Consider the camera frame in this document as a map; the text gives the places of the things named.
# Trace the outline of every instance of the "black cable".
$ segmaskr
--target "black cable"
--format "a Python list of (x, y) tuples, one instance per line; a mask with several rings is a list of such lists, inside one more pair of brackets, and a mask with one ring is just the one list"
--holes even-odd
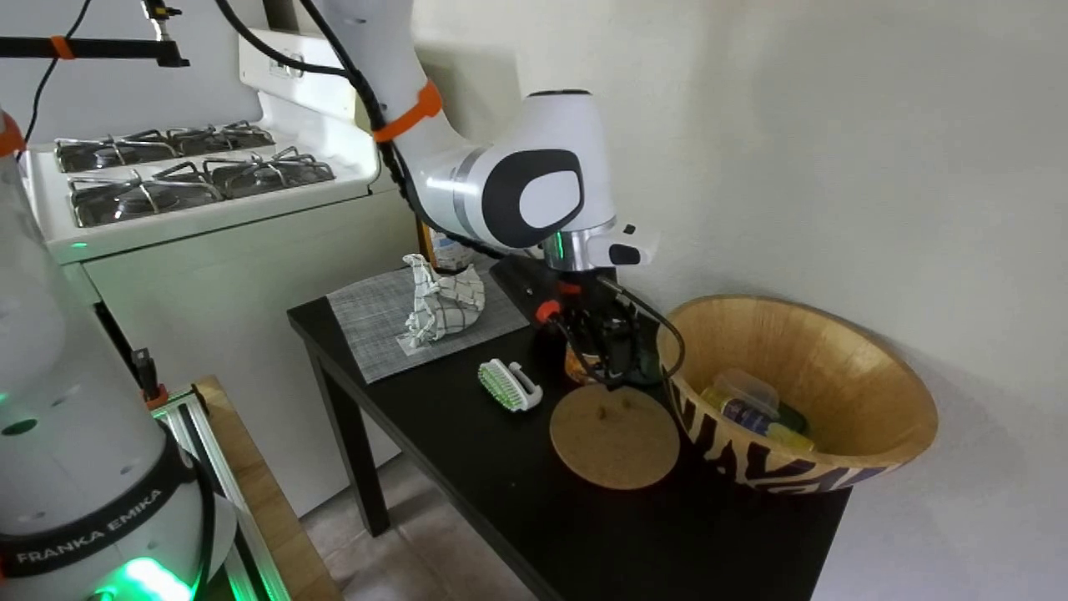
[(625, 295), (632, 306), (638, 306), (646, 317), (653, 317), (677, 341), (677, 359), (674, 359), (671, 372), (665, 372), (665, 382), (657, 382), (657, 383), (666, 383), (680, 372), (680, 366), (687, 359), (687, 341), (680, 337), (680, 332), (661, 310), (653, 310), (638, 295), (632, 295), (628, 288), (622, 288), (614, 280), (604, 280), (604, 278), (597, 278), (597, 280), (614, 288), (616, 295)]
[[(67, 38), (74, 38), (77, 26), (88, 19), (89, 4), (92, 4), (92, 0), (82, 0), (82, 4), (81, 4), (74, 23), (67, 26)], [(23, 134), (23, 146), (14, 155), (14, 160), (23, 160), (25, 146), (29, 146), (29, 136), (33, 136), (33, 131), (38, 131), (38, 115), (41, 115), (43, 86), (46, 86), (46, 81), (53, 78), (58, 63), (60, 63), (60, 56), (53, 56), (53, 62), (46, 63), (43, 78), (38, 81), (33, 104), (29, 104), (29, 125), (25, 125), (25, 134)]]
[(325, 66), (325, 63), (304, 63), (304, 62), (294, 62), (279, 51), (274, 51), (270, 44), (264, 44), (254, 32), (247, 32), (239, 23), (239, 17), (234, 15), (230, 0), (214, 0), (222, 15), (222, 19), (236, 32), (236, 38), (245, 38), (254, 51), (267, 54), (270, 62), (282, 63), (282, 66), (294, 66), (294, 71), (304, 71), (304, 73), (327, 73), (327, 78), (347, 78), (343, 71), (337, 66)]
[[(358, 92), (368, 116), (369, 116), (369, 127), (381, 131), (387, 127), (387, 116), (381, 115), (381, 104), (374, 97), (374, 86), (369, 81), (358, 71), (358, 63), (347, 56), (347, 51), (339, 46), (335, 26), (325, 19), (325, 15), (313, 6), (313, 0), (301, 0), (301, 6), (306, 12), (306, 17), (320, 26), (320, 34), (327, 38), (327, 44), (335, 46), (339, 66), (347, 71), (347, 81), (350, 86)], [(432, 220), (425, 210), (422, 210), (422, 202), (418, 202), (418, 189), (409, 180), (409, 170), (402, 156), (402, 150), (393, 143), (377, 143), (381, 146), (381, 156), (387, 164), (387, 170), (393, 175), (393, 185), (402, 189), (402, 198), (406, 198), (409, 210), (422, 213), (425, 220)]]
[[(294, 71), (343, 78), (343, 81), (358, 92), (358, 97), (360, 97), (360, 104), (364, 104), (364, 111), (368, 111), (368, 116), (369, 116), (369, 127), (381, 131), (381, 127), (387, 125), (387, 116), (381, 115), (381, 104), (377, 104), (368, 78), (364, 78), (364, 73), (355, 66), (355, 62), (343, 54), (343, 46), (339, 46), (337, 34), (330, 32), (330, 23), (325, 19), (325, 15), (320, 15), (309, 0), (301, 0), (301, 4), (304, 4), (306, 17), (320, 26), (320, 34), (327, 38), (327, 44), (335, 46), (339, 66), (304, 63), (304, 62), (294, 62), (294, 56), (274, 51), (270, 44), (264, 44), (256, 34), (251, 34), (251, 32), (239, 23), (239, 17), (230, 12), (230, 0), (217, 0), (222, 19), (227, 19), (254, 51), (259, 51), (259, 54), (267, 54), (270, 62), (278, 62), (278, 63), (282, 63), (282, 66), (294, 66)], [(414, 185), (409, 185), (409, 170), (406, 170), (404, 156), (397, 155), (397, 146), (393, 146), (393, 143), (377, 143), (377, 146), (381, 146), (383, 164), (387, 164), (387, 170), (393, 175), (393, 185), (402, 189), (402, 195), (409, 202), (409, 209), (422, 209), (422, 203), (418, 203), (418, 190), (414, 190)]]

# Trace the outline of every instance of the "white wall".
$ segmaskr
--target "white wall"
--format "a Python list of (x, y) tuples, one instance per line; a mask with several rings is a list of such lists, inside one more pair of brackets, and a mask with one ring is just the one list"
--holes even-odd
[[(234, 12), (264, 26), (259, 0), (230, 0)], [(190, 62), (185, 71), (159, 71), (152, 62), (60, 62), (46, 85), (33, 142), (133, 134), (147, 127), (205, 127), (254, 121), (256, 97), (236, 85), (236, 38), (211, 0), (171, 0), (185, 17), (166, 32)], [(0, 38), (60, 38), (69, 32), (81, 0), (0, 0)], [(140, 0), (92, 0), (77, 38), (133, 38), (152, 32)], [(0, 56), (0, 107), (29, 125), (33, 86), (46, 62)]]
[(858, 487), (830, 601), (1065, 597), (1065, 32), (1058, 0), (418, 4), (425, 44), (601, 97), (616, 209), (665, 234), (628, 278), (657, 307), (792, 297), (929, 382), (942, 438)]

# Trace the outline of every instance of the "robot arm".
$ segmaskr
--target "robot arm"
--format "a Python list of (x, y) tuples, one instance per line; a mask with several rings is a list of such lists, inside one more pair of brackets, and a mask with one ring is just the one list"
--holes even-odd
[(646, 245), (614, 226), (601, 116), (585, 92), (523, 101), (495, 143), (465, 142), (443, 116), (409, 40), (409, 0), (325, 0), (335, 51), (374, 92), (409, 178), (409, 203), (438, 232), (489, 252), (539, 247), (555, 272), (644, 263)]

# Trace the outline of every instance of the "wooden cutting board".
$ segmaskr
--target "wooden cutting board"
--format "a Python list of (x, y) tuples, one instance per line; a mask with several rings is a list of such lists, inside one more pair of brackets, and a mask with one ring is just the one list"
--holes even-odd
[(680, 451), (666, 409), (635, 388), (587, 383), (570, 390), (555, 409), (547, 433), (577, 478), (610, 491), (665, 481)]

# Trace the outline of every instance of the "wooden bowl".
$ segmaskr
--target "wooden bowl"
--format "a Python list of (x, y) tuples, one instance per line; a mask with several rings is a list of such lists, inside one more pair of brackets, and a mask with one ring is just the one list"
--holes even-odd
[[(685, 366), (671, 378), (674, 415), (690, 446), (737, 485), (776, 495), (840, 491), (918, 457), (938, 431), (929, 388), (861, 332), (812, 307), (766, 297), (701, 297), (671, 314)], [(677, 341), (657, 332), (661, 366)], [(726, 422), (701, 390), (722, 372), (748, 372), (808, 417), (813, 451)]]

